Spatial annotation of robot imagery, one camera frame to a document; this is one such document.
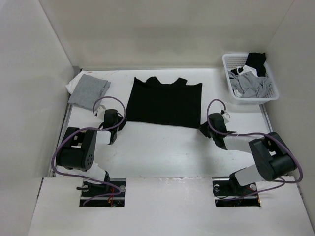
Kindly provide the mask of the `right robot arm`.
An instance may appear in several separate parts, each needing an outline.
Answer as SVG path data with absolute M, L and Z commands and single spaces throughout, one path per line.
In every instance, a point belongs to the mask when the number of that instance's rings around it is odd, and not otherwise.
M 236 150 L 252 155 L 254 164 L 240 169 L 229 176 L 228 189 L 233 194 L 241 194 L 246 186 L 260 181 L 275 181 L 297 169 L 297 164 L 276 132 L 242 136 L 228 131 L 223 115 L 208 115 L 207 122 L 198 129 L 205 137 L 213 139 L 223 150 Z

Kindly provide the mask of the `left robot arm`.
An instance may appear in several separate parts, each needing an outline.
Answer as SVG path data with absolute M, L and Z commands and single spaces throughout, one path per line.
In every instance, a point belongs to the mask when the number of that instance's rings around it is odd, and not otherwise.
M 126 118 L 117 110 L 109 109 L 103 114 L 98 129 L 83 130 L 69 127 L 63 137 L 64 145 L 56 155 L 56 173 L 60 176 L 80 177 L 94 183 L 94 191 L 105 196 L 110 192 L 110 177 L 95 161 L 97 135 L 104 138 L 106 145 L 112 145 L 118 132 L 126 124 Z

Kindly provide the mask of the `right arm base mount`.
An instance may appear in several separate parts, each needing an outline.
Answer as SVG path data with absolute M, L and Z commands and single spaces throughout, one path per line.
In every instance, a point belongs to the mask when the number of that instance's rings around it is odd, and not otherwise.
M 230 178 L 214 178 L 212 180 L 216 207 L 260 207 L 258 194 L 248 196 L 257 191 L 256 183 L 240 186 Z

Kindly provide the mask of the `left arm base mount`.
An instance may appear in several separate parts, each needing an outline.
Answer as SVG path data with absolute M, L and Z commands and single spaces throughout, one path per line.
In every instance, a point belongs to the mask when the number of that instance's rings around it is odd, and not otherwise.
M 113 195 L 113 193 L 118 193 L 118 189 L 108 185 L 83 181 L 82 186 L 76 188 L 81 192 L 79 207 L 124 207 L 126 179 L 111 179 L 110 182 L 120 187 L 122 192 Z

